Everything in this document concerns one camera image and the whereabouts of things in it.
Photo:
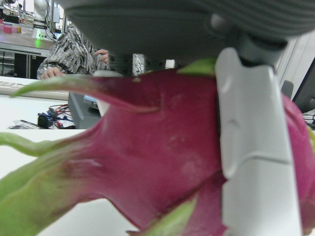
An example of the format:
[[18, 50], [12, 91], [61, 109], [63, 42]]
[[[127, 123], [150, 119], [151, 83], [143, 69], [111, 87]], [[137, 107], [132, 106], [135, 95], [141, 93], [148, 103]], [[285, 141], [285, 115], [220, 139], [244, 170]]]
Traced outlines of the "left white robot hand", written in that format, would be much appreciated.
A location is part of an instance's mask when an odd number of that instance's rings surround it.
[[312, 0], [63, 0], [63, 9], [111, 66], [216, 56], [228, 236], [300, 236], [298, 193], [273, 66], [290, 38], [315, 28]]

